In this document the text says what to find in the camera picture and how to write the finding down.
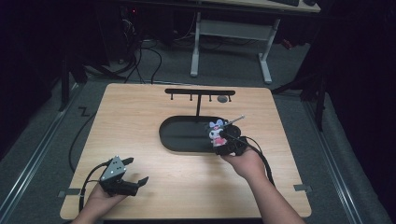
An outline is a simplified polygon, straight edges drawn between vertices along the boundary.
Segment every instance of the gray carpet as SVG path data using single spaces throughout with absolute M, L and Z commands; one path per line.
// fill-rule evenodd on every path
M 199 76 L 191 78 L 191 48 L 174 45 L 172 48 L 161 44 L 154 48 L 162 56 L 162 64 L 155 77 L 156 81 L 188 83 L 195 85 L 249 86 L 274 89 L 294 79 L 309 46 L 284 49 L 274 45 L 268 63 L 273 76 L 273 84 L 263 84 L 260 66 L 255 53 L 259 52 L 262 43 L 255 42 L 242 47 L 222 44 L 203 44 Z M 142 51 L 139 64 L 141 77 L 149 83 L 150 77 L 159 65 L 159 56 L 150 50 Z M 111 69 L 119 66 L 113 64 Z M 7 219 L 7 223 L 63 223 L 60 210 L 63 198 L 57 197 L 60 190 L 68 188 L 73 173 L 68 164 L 68 153 L 72 148 L 72 163 L 75 167 L 85 140 L 89 134 L 92 121 L 82 129 L 84 123 L 98 108 L 105 87 L 108 83 L 119 82 L 103 76 L 90 75 L 86 85 L 80 86 L 75 100 L 70 105 L 60 128 L 54 133 L 48 145 L 44 160 L 34 171 L 34 177 L 22 194 L 21 199 Z M 129 83 L 140 83 L 134 72 Z M 296 160 L 303 182 L 312 188 L 307 193 L 312 207 L 312 215 L 305 219 L 306 223 L 349 223 L 347 213 L 334 187 L 329 169 L 324 161 L 316 128 L 310 122 L 309 114 L 295 91 L 275 95 L 276 106 L 284 125 L 290 147 Z M 35 152 L 46 130 L 59 115 L 60 84 L 53 89 L 52 98 L 35 113 L 30 124 L 20 136 L 14 147 L 0 162 L 0 201 L 3 202 L 23 172 L 25 165 Z M 326 110 L 323 117 L 323 134 L 332 149 L 339 168 L 345 177 L 351 195 L 361 214 L 362 223 L 391 223 L 384 208 L 378 202 L 370 183 L 364 175 L 353 151 L 345 138 L 338 122 L 329 97 L 326 99 Z

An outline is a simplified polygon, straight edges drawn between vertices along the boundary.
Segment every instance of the cable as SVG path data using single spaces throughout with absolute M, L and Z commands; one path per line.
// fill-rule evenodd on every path
M 79 211 L 79 212 L 81 212 L 82 208 L 84 207 L 84 196 L 85 196 L 85 191 L 86 191 L 87 184 L 88 184 L 89 182 L 91 182 L 91 181 L 90 181 L 91 175 L 92 175 L 93 172 L 95 172 L 97 169 L 99 169 L 99 168 L 101 168 L 101 167 L 103 167 L 103 166 L 108 166 L 108 165 L 110 164 L 111 161 L 112 161 L 112 160 L 109 160 L 109 161 L 107 161 L 107 162 L 103 162 L 103 163 L 97 165 L 97 166 L 96 166 L 95 168 L 93 168 L 93 169 L 90 171 L 90 173 L 88 174 L 87 178 L 86 178 L 85 181 L 84 181 L 84 184 L 82 185 L 81 191 L 80 191 L 80 193 L 79 193 L 79 204 L 78 204 L 78 211 Z
M 141 60 L 142 60 L 142 45 L 140 45 L 140 48 L 139 48 L 139 53 L 140 53 L 140 56 L 139 56 L 139 64 L 140 64 L 140 62 L 141 62 Z M 142 78 L 142 76 L 140 75 L 140 72 L 139 72 L 139 68 L 138 68 L 138 64 L 136 65 L 136 72 L 137 72 L 137 75 L 139 76 L 139 79 L 140 79 L 140 84 L 146 84 L 146 82 L 145 82 L 145 80 Z
M 178 45 L 178 46 L 181 46 L 181 47 L 189 47 L 189 46 L 192 46 L 192 45 L 195 44 L 195 42 L 194 42 L 193 40 L 190 41 L 190 43 L 188 43 L 188 44 L 180 44 L 180 43 L 178 43 L 178 42 L 188 40 L 189 38 L 192 38 L 192 37 L 193 37 L 193 35 L 188 36 L 188 37 L 186 37 L 186 38 L 184 38 L 184 39 L 179 39 L 178 41 L 174 41 L 173 43 L 176 44 L 176 45 Z
M 124 83 L 128 82 L 129 77 L 132 75 L 132 73 L 134 72 L 134 70 L 137 69 L 137 66 L 140 64 L 141 60 L 142 60 L 142 43 L 140 43 L 140 47 L 139 47 L 139 60 L 136 62 L 134 69 L 129 73 L 129 75 L 125 78 Z
M 146 50 L 151 50 L 152 52 L 156 53 L 160 57 L 160 63 L 158 64 L 157 69 L 155 69 L 154 73 L 151 75 L 151 85 L 152 85 L 152 84 L 154 84 L 154 76 L 160 69 L 161 64 L 163 63 L 163 57 L 161 56 L 161 54 L 159 52 L 155 51 L 154 49 L 146 49 Z
M 122 22 L 122 24 L 124 24 L 123 25 L 123 28 L 124 28 L 123 29 L 123 34 L 124 34 L 125 39 L 126 39 L 126 51 L 127 51 L 126 52 L 126 58 L 127 58 L 127 60 L 129 58 L 128 64 L 125 67 L 121 68 L 120 70 L 117 70 L 117 71 L 114 71 L 114 72 L 113 71 L 106 71 L 108 69 L 104 70 L 105 69 L 104 67 L 98 67 L 97 65 L 96 65 L 96 67 L 93 66 L 93 68 L 96 71 L 98 71 L 98 72 L 95 72 L 95 71 L 92 71 L 91 69 L 87 68 L 86 66 L 84 66 L 84 70 L 87 73 L 89 73 L 91 75 L 94 75 L 94 76 L 108 75 L 109 77 L 119 78 L 117 75 L 130 70 L 136 64 L 136 58 L 132 54 L 132 52 L 134 52 L 138 48 L 136 43 L 139 43 L 139 38 L 140 38 L 140 36 L 142 34 L 142 31 L 138 31 L 137 32 L 135 30 L 134 23 L 137 23 L 137 21 L 134 21 L 134 23 L 130 21 L 131 18 L 130 18 L 130 15 L 128 15 L 128 11 L 129 11 L 128 8 L 120 7 L 120 14 L 121 14 L 120 15 L 121 16 L 121 20 L 120 21 Z
M 210 40 L 216 40 L 216 39 L 219 39 L 219 41 L 218 41 L 218 45 L 217 46 L 215 46 L 214 48 L 205 48 L 201 43 L 200 43 L 200 45 L 199 45 L 199 47 L 201 48 L 201 49 L 207 49 L 207 50 L 214 50 L 214 49 L 218 49 L 218 48 L 220 48 L 222 45 L 223 45 L 223 42 L 222 42 L 222 37 L 219 37 L 219 36 L 207 36 L 206 38 L 202 38 L 203 40 L 206 40 L 207 42 L 209 42 L 209 44 L 212 44 L 212 43 L 214 43 L 214 41 L 210 41 Z
M 259 144 L 257 144 L 257 142 L 255 140 L 253 140 L 252 138 L 246 137 L 246 138 L 252 140 L 254 143 L 256 143 L 256 145 L 260 148 L 260 150 L 258 150 L 257 148 L 255 148 L 254 146 L 252 146 L 251 144 L 249 144 L 247 142 L 241 141 L 239 138 L 235 138 L 234 136 L 227 134 L 226 132 L 222 132 L 222 133 L 224 133 L 225 135 L 227 135 L 227 137 L 230 137 L 235 141 L 238 141 L 242 144 L 247 145 L 248 147 L 253 149 L 257 154 L 259 154 L 260 158 L 262 159 L 262 162 L 264 163 L 265 171 L 268 176 L 268 180 L 275 186 L 275 182 L 274 182 L 274 178 L 272 176 L 270 164 L 268 163 L 268 160 L 265 158 L 264 154 L 262 154 L 262 149 L 260 148 Z
M 72 145 L 71 145 L 70 148 L 69 148 L 69 155 L 68 155 L 69 166 L 70 166 L 70 169 L 72 170 L 73 173 L 76 171 L 76 169 L 73 167 L 73 164 L 72 164 L 72 150 L 73 150 L 74 144 L 77 142 L 77 139 L 78 139 L 79 135 L 81 134 L 82 130 L 85 128 L 85 126 L 87 126 L 88 122 L 90 122 L 90 120 L 91 120 L 93 117 L 95 117 L 96 113 L 97 113 L 97 112 L 94 112 L 94 113 L 85 121 L 85 123 L 81 126 L 81 128 L 78 130 L 78 133 L 76 134 L 76 136 L 75 136 L 75 138 L 74 138 L 74 140 L 73 140 Z
M 231 41 L 230 39 L 234 39 L 234 38 L 223 38 L 222 41 L 223 41 L 223 43 L 226 43 L 226 44 L 238 45 L 238 46 L 245 46 L 245 45 L 254 44 L 256 42 L 259 42 L 258 40 L 249 39 L 244 43 L 238 43 L 235 41 Z
M 194 15 L 192 16 L 192 22 L 191 22 L 189 31 L 185 35 L 183 35 L 181 38 L 174 39 L 174 41 L 182 40 L 182 39 L 185 39 L 185 38 L 190 38 L 191 36 L 193 36 L 193 35 L 189 35 L 189 34 L 190 34 L 191 30 L 192 30 L 192 27 L 194 26 L 196 15 L 197 15 L 197 13 L 195 12 Z

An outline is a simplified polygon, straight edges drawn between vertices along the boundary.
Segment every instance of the black cable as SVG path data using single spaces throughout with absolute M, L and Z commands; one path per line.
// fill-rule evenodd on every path
M 190 29 L 189 29 L 189 30 L 187 31 L 187 33 L 186 33 L 185 35 L 183 35 L 182 37 L 177 38 L 177 39 L 174 39 L 174 40 L 173 40 L 173 43 L 175 43 L 175 44 L 178 45 L 178 43 L 177 43 L 178 40 L 183 40 L 183 39 L 187 39 L 187 38 L 190 38 L 190 37 L 195 36 L 195 35 L 191 35 L 191 30 L 192 30 L 192 28 L 194 27 L 196 17 L 197 17 L 197 13 L 195 12 L 194 15 L 192 16 L 192 21 L 191 21 Z
M 68 159 L 69 159 L 69 166 L 70 166 L 70 169 L 72 170 L 73 173 L 76 171 L 76 169 L 73 167 L 73 164 L 72 164 L 72 150 L 73 150 L 74 144 L 77 142 L 77 139 L 78 139 L 79 135 L 81 134 L 82 130 L 85 128 L 85 126 L 87 126 L 88 122 L 90 122 L 90 120 L 91 120 L 93 117 L 95 117 L 96 113 L 97 113 L 97 112 L 94 112 L 94 113 L 85 121 L 85 123 L 81 126 L 81 128 L 78 130 L 78 133 L 76 134 L 76 136 L 75 136 L 75 138 L 74 138 L 74 140 L 73 140 L 72 145 L 71 145 L 70 148 L 69 148 L 69 156 L 68 156 Z
M 222 133 L 224 133 L 225 135 L 227 135 L 227 137 L 230 137 L 230 138 L 232 138 L 235 141 L 238 141 L 238 142 L 240 142 L 242 144 L 247 145 L 248 147 L 253 149 L 253 151 L 255 151 L 257 154 L 259 154 L 260 158 L 262 159 L 262 162 L 264 163 L 265 171 L 266 171 L 267 176 L 268 176 L 268 180 L 275 186 L 275 182 L 274 182 L 274 178 L 272 176 L 272 171 L 271 171 L 270 164 L 268 163 L 268 160 L 265 158 L 264 154 L 262 154 L 262 149 L 260 148 L 259 144 L 257 144 L 257 142 L 254 141 L 252 138 L 246 137 L 246 138 L 252 140 L 254 143 L 256 143 L 256 145 L 260 148 L 260 150 L 258 150 L 257 148 L 255 148 L 251 144 L 240 140 L 239 138 L 235 138 L 234 136 L 227 134 L 226 132 L 222 132 Z
M 194 40 L 190 41 L 190 43 L 188 43 L 188 44 L 179 44 L 178 42 L 182 42 L 182 41 L 189 40 L 189 39 L 192 38 L 192 37 L 194 37 L 194 35 L 187 36 L 187 37 L 185 37 L 185 38 L 183 38 L 183 39 L 174 40 L 173 43 L 176 44 L 176 45 L 178 45 L 178 46 L 181 46 L 181 47 L 189 47 L 189 46 L 192 46 L 192 45 L 195 44 Z
M 140 49 L 139 49 L 139 53 L 140 53 L 139 64 L 140 64 L 140 62 L 141 62 L 141 60 L 142 60 L 142 48 L 141 48 L 141 47 L 142 47 L 142 46 L 140 46 Z M 139 67 L 138 67 L 138 66 L 136 66 L 136 72 L 137 72 L 137 75 L 139 76 L 140 84 L 146 84 L 145 80 L 144 80 L 144 79 L 142 78 L 142 76 L 140 75 Z
M 150 50 L 150 51 L 156 53 L 160 57 L 160 63 L 158 64 L 157 69 L 155 69 L 154 73 L 151 75 L 151 85 L 152 85 L 152 84 L 154 84 L 154 76 L 155 76 L 155 74 L 160 69 L 161 64 L 163 64 L 163 57 L 161 56 L 161 54 L 159 52 L 155 51 L 154 49 L 146 49 L 146 50 Z
M 219 37 L 219 36 L 207 36 L 206 38 L 202 38 L 203 40 L 206 40 L 207 42 L 209 42 L 209 44 L 213 44 L 214 43 L 214 41 L 210 41 L 210 40 L 216 40 L 216 39 L 219 39 L 219 41 L 218 41 L 218 45 L 217 46 L 215 46 L 214 48 L 206 48 L 206 47 L 204 47 L 203 46 L 203 43 L 200 43 L 199 44 L 199 47 L 201 48 L 201 49 L 207 49 L 207 50 L 214 50 L 214 49 L 218 49 L 218 48 L 220 48 L 224 43 L 223 43 L 223 41 L 222 41 L 222 38 L 221 37 Z
M 250 44 L 254 44 L 254 43 L 258 42 L 258 40 L 249 39 L 249 40 L 245 40 L 246 42 L 244 42 L 244 43 L 238 43 L 236 41 L 231 41 L 230 39 L 231 38 L 223 38 L 222 42 L 226 43 L 226 44 L 238 45 L 238 46 L 245 46 L 245 45 L 250 45 Z
M 103 162 L 99 165 L 97 165 L 95 168 L 93 168 L 90 173 L 88 174 L 87 178 L 84 181 L 84 184 L 82 185 L 81 191 L 79 193 L 79 204 L 78 204 L 78 211 L 81 212 L 82 208 L 84 207 L 84 196 L 85 196 L 85 191 L 87 184 L 90 182 L 91 175 L 93 172 L 95 172 L 97 169 L 103 167 L 103 166 L 108 166 L 110 164 L 111 160 L 107 162 Z
M 134 69 L 132 69 L 132 71 L 129 73 L 129 75 L 125 78 L 124 83 L 128 82 L 129 77 L 134 73 L 134 70 L 136 70 L 137 66 L 140 64 L 140 62 L 142 60 L 142 48 L 141 47 L 142 47 L 142 45 L 140 44 L 140 47 L 139 47 L 139 60 L 137 60 L 135 66 L 134 66 Z
M 123 18 L 122 21 L 128 22 L 128 26 L 129 26 L 128 31 L 127 31 L 127 33 L 128 33 L 131 26 L 134 27 L 134 25 L 127 18 Z M 122 78 L 122 77 L 119 77 L 118 75 L 130 70 L 134 65 L 136 65 L 136 57 L 134 56 L 133 52 L 138 48 L 138 46 L 135 43 L 137 43 L 137 44 L 139 43 L 139 40 L 136 40 L 136 39 L 139 39 L 139 37 L 142 35 L 142 31 L 132 32 L 131 39 L 128 38 L 128 34 L 125 34 L 125 35 L 126 35 L 126 42 L 127 42 L 126 43 L 127 58 L 129 57 L 130 54 L 132 54 L 130 56 L 131 57 L 130 61 L 128 62 L 128 64 L 125 67 L 113 72 L 113 71 L 109 71 L 109 70 L 105 69 L 104 67 L 94 67 L 93 66 L 93 68 L 98 71 L 98 72 L 94 72 L 84 66 L 85 71 L 89 74 L 94 75 L 94 76 L 108 75 L 108 76 L 114 77 L 116 79 Z

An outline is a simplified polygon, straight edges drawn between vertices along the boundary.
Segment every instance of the desk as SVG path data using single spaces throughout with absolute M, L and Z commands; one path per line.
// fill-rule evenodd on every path
M 308 6 L 303 1 L 300 1 L 299 6 L 292 7 L 284 4 L 274 3 L 267 0 L 200 0 L 199 4 L 202 3 L 217 3 L 217 4 L 231 4 L 238 5 L 241 7 L 264 7 L 277 10 L 289 10 L 298 12 L 320 12 L 320 8 L 317 4 L 313 7 Z M 266 41 L 263 52 L 259 54 L 259 62 L 262 68 L 262 75 L 264 82 L 267 84 L 272 83 L 271 75 L 268 69 L 267 57 L 270 48 L 273 44 L 277 27 L 280 23 L 280 19 L 277 18 L 273 25 L 255 25 L 238 22 L 227 22 L 227 21 L 212 21 L 212 20 L 201 20 L 201 13 L 197 13 L 197 20 L 195 25 L 195 45 L 192 53 L 191 61 L 191 76 L 198 76 L 198 64 L 199 64 L 199 39 L 200 35 L 219 35 L 228 36 L 234 38 L 245 38 Z
M 171 96 L 167 88 L 233 90 L 232 101 L 202 98 L 201 115 L 235 119 L 242 135 L 255 139 L 269 161 L 277 189 L 302 217 L 311 214 L 274 99 L 264 88 L 129 85 L 107 86 L 70 189 L 80 189 L 90 170 L 119 155 L 133 157 L 123 179 L 149 176 L 135 197 L 128 197 L 105 219 L 236 218 L 260 217 L 246 181 L 214 153 L 181 153 L 166 149 L 159 137 L 162 122 L 175 115 L 195 115 L 197 97 Z M 92 176 L 97 179 L 98 170 Z M 87 186 L 89 195 L 95 183 Z M 78 214 L 78 196 L 68 195 L 61 217 Z

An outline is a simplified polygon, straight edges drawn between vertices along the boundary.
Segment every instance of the metal stand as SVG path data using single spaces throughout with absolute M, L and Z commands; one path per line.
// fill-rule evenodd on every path
M 218 35 L 242 39 L 255 39 L 266 41 L 263 53 L 259 54 L 262 75 L 266 84 L 271 84 L 272 79 L 268 69 L 267 57 L 274 42 L 280 19 L 276 19 L 272 26 L 254 25 L 227 21 L 201 20 L 201 13 L 197 12 L 195 26 L 195 45 L 192 53 L 191 76 L 198 76 L 199 65 L 199 39 L 200 35 Z

